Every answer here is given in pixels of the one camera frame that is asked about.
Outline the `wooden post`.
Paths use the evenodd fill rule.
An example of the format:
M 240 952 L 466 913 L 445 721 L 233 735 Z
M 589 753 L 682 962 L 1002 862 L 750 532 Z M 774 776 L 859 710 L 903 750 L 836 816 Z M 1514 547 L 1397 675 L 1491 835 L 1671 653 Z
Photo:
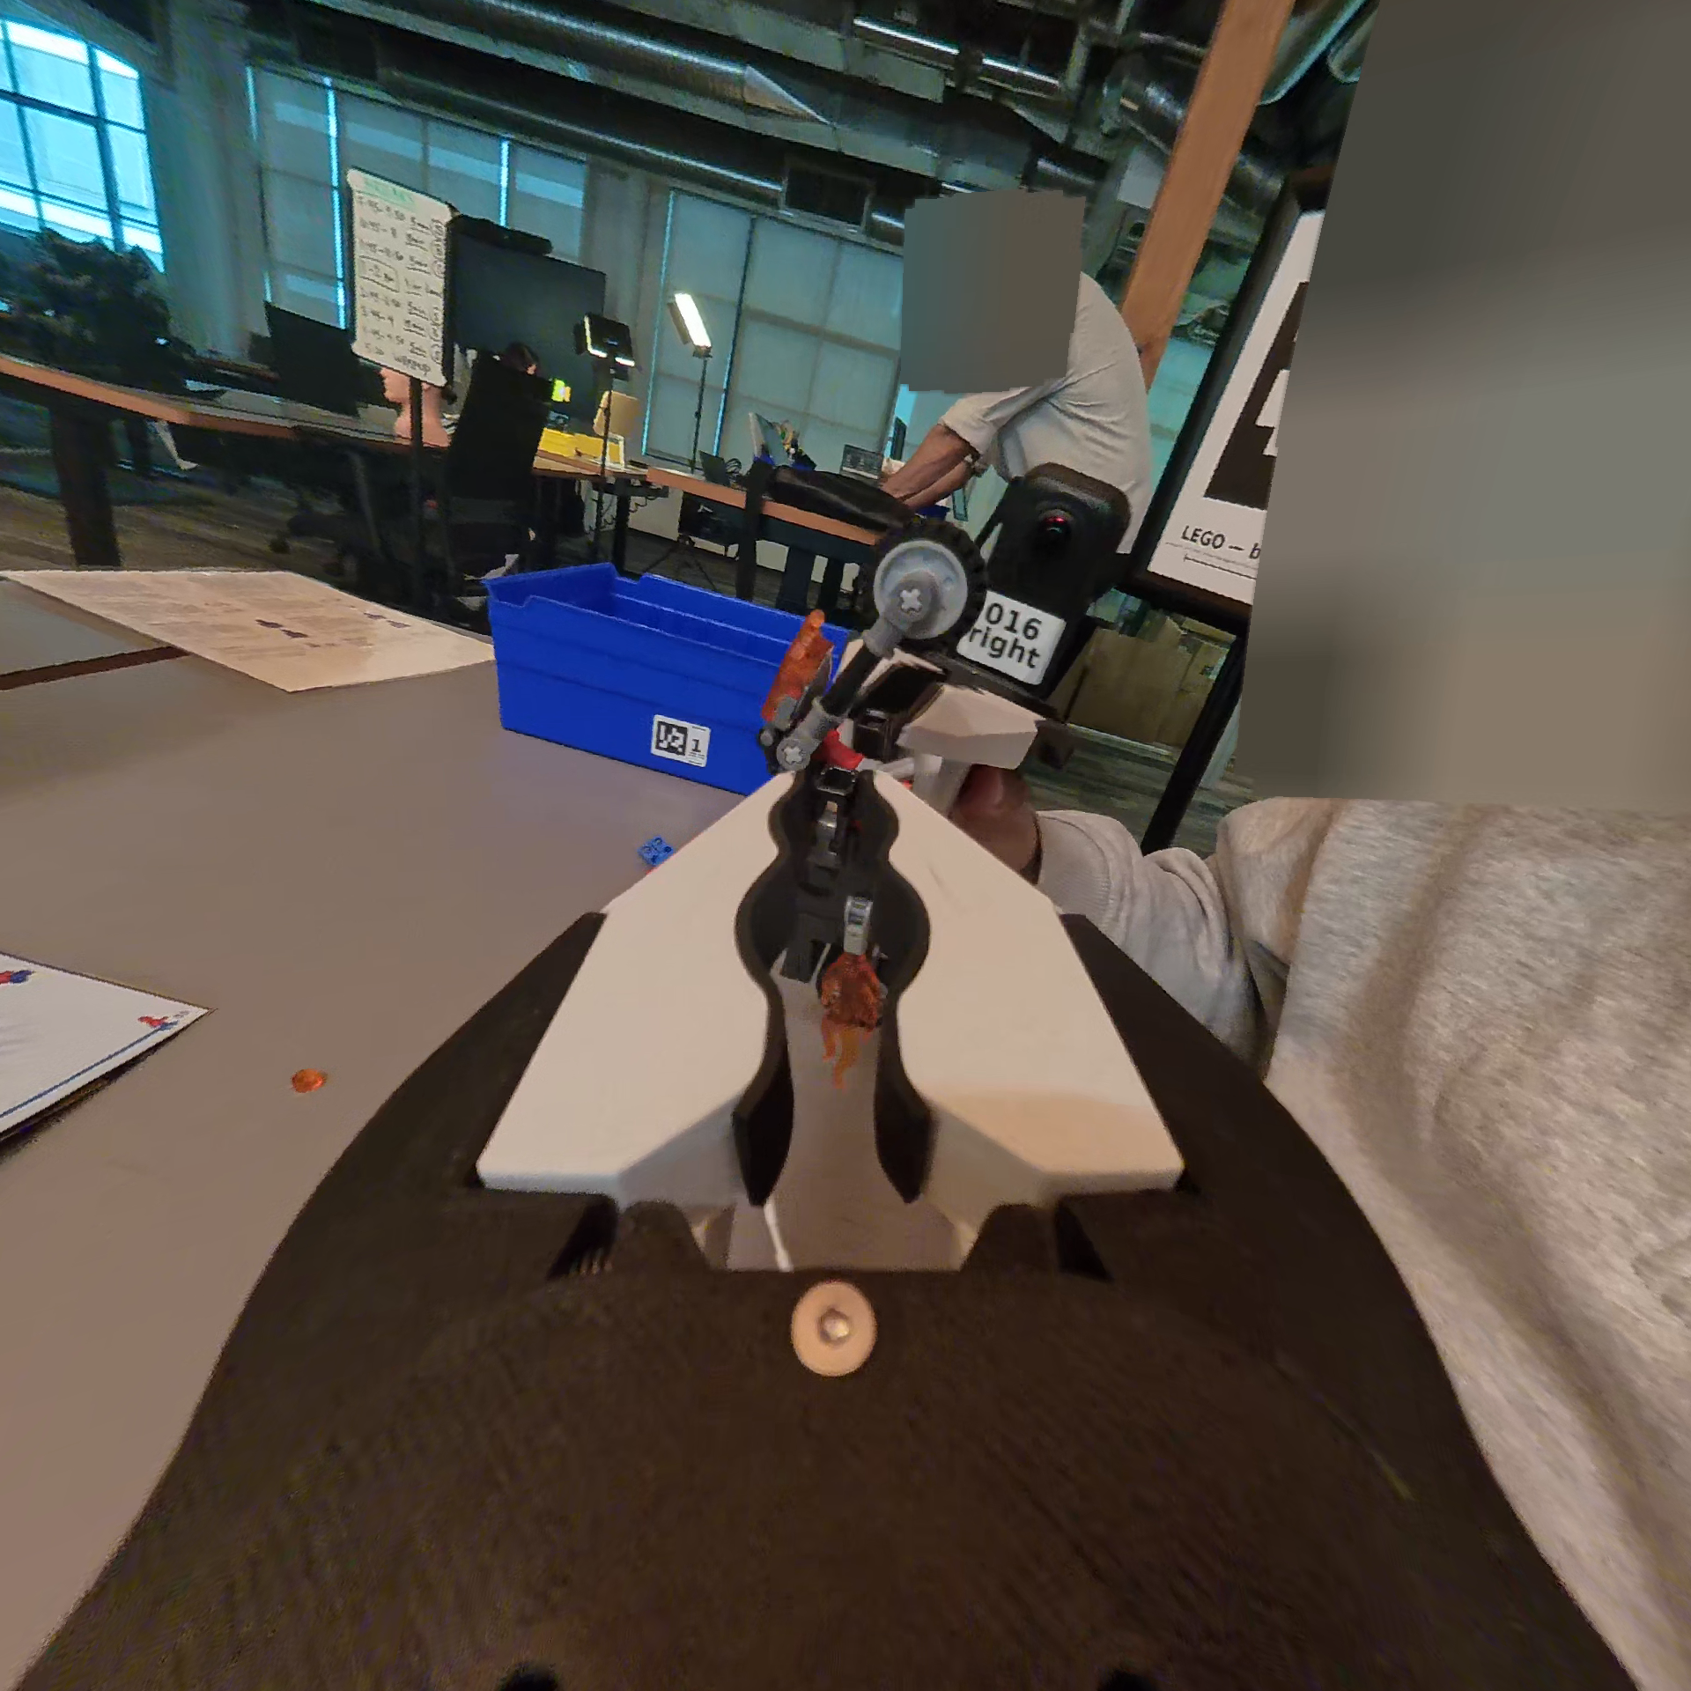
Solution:
M 1174 335 L 1291 9 L 1294 1 L 1220 7 L 1121 301 L 1146 387 Z

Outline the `person's right forearm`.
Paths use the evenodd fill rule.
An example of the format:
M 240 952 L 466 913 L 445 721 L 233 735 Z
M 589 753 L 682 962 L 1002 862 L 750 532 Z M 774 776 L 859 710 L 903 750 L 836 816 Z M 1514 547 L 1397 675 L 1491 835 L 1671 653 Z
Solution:
M 1143 854 L 1100 813 L 1035 813 L 1037 889 L 1089 920 L 1176 1003 L 1240 1058 L 1264 1067 L 1295 941 L 1305 843 L 1242 813 L 1216 854 Z

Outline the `lego instruction booklet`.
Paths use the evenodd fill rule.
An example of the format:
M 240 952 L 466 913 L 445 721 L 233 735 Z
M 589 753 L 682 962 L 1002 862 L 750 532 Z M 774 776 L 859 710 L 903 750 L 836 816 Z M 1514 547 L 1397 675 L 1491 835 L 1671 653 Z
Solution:
M 199 1003 L 3 954 L 3 1141 L 144 1062 Z

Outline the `black metal table frame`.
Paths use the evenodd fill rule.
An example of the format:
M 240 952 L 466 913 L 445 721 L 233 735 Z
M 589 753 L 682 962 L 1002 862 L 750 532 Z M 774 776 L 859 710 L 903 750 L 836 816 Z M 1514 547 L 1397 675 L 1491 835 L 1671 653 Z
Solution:
M 1225 638 L 1213 627 L 1189 627 L 1179 643 L 1188 663 L 1158 725 L 1161 738 L 1169 743 L 1179 738 L 1179 746 L 1174 772 L 1140 836 L 1148 854 L 1178 841 L 1197 795 L 1213 784 L 1232 759 L 1227 734 L 1236 725 L 1249 625 L 1249 614 L 1242 614 L 1224 627 Z

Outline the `orange-edged background desk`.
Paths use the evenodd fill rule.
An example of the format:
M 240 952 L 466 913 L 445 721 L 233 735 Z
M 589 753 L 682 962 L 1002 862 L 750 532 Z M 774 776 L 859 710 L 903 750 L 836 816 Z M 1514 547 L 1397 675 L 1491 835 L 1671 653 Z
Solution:
M 739 482 L 647 472 L 682 502 L 716 511 L 714 524 L 733 560 L 733 595 L 757 594 L 758 550 L 784 550 L 774 605 L 803 614 L 841 608 L 847 569 L 867 571 L 882 538 L 917 517 L 878 484 L 833 472 L 755 460 Z
M 5 394 L 47 408 L 50 417 L 52 472 L 68 538 L 74 565 L 85 571 L 117 571 L 122 565 L 103 446 L 111 419 L 133 417 L 202 434 L 410 455 L 410 446 L 390 427 L 369 427 L 352 417 L 273 395 L 231 399 L 144 391 L 9 353 L 3 356 L 3 385 Z

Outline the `printed paper sheet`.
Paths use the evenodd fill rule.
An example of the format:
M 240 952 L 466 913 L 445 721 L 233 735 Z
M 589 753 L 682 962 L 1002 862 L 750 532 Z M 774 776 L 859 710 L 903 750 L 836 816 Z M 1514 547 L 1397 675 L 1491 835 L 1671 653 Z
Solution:
M 5 571 L 5 581 L 290 693 L 497 662 L 489 638 L 290 571 Z

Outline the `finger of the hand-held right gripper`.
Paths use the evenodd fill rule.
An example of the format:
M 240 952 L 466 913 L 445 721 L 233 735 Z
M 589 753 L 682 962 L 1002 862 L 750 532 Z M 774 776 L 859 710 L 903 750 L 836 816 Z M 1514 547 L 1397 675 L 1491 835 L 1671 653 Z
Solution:
M 973 687 L 943 685 L 904 725 L 904 754 L 969 767 L 1019 767 L 1044 717 Z

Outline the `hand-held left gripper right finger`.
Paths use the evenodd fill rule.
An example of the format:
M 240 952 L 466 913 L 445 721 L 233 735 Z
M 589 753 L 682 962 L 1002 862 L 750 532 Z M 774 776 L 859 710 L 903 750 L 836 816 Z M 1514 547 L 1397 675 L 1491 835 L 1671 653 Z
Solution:
M 1171 1190 L 1184 1163 L 1055 904 L 895 779 L 887 983 L 874 1090 L 882 1171 L 904 1201 L 1056 1204 Z

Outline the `black white framed sign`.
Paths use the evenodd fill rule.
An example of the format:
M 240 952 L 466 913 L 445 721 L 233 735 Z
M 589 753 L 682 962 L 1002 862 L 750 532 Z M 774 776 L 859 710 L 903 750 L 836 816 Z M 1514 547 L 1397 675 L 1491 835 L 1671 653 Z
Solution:
M 1131 589 L 1189 603 L 1225 627 L 1249 621 L 1279 412 L 1313 274 L 1326 188 L 1289 184 L 1156 482 L 1131 554 Z

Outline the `black background monitor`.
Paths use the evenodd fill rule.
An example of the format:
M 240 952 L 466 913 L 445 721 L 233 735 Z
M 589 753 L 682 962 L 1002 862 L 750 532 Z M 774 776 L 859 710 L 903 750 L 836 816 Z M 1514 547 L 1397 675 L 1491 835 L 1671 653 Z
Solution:
M 553 257 L 521 231 L 455 216 L 449 298 L 455 348 L 524 345 L 539 377 L 565 382 L 575 399 L 589 387 L 598 366 L 577 351 L 575 331 L 606 305 L 603 271 Z

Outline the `black office chair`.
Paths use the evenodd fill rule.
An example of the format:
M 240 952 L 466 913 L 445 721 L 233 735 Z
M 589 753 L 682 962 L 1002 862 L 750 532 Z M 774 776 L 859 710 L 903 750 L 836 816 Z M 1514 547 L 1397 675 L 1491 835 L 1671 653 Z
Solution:
M 432 536 L 445 603 L 505 571 L 530 550 L 534 458 L 552 404 L 524 402 L 503 387 L 497 353 L 476 357 L 469 391 L 433 486 Z

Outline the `brown cardboard boxes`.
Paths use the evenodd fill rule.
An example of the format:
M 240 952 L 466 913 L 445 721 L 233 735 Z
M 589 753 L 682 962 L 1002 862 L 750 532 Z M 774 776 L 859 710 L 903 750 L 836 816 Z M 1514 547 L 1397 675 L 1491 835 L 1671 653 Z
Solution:
M 1182 750 L 1230 648 L 1216 627 L 1171 617 L 1138 634 L 1096 625 L 1050 703 L 1078 729 Z

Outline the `black red lego motorcycle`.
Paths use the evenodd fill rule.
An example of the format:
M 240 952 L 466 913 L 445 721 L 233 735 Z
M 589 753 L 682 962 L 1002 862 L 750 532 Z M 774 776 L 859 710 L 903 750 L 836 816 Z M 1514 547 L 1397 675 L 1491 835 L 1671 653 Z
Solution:
M 878 672 L 904 648 L 943 648 L 981 608 L 983 589 L 973 542 L 938 520 L 909 523 L 878 550 L 872 620 L 853 655 L 840 659 L 824 612 L 810 612 L 758 714 L 757 742 L 770 772 L 792 777 L 781 828 L 794 851 L 797 916 L 781 972 L 814 985 L 834 1088 L 878 1031 L 887 997 L 874 936 L 886 831 L 872 817 L 874 774 L 840 734 Z

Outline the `person's right hand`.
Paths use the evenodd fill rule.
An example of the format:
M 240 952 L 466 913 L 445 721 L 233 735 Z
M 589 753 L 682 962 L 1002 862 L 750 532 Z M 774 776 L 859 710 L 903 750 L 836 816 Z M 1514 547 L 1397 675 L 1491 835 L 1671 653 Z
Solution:
M 949 817 L 961 835 L 969 835 L 1009 870 L 1037 883 L 1044 843 L 1037 813 L 1017 772 L 973 766 L 951 804 Z

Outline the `blue plastic bin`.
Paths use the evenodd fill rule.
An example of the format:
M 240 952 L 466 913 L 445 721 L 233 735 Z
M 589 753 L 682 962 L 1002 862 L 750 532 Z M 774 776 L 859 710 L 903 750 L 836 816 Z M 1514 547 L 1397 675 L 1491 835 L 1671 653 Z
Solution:
M 749 795 L 800 617 L 610 562 L 487 583 L 505 729 Z

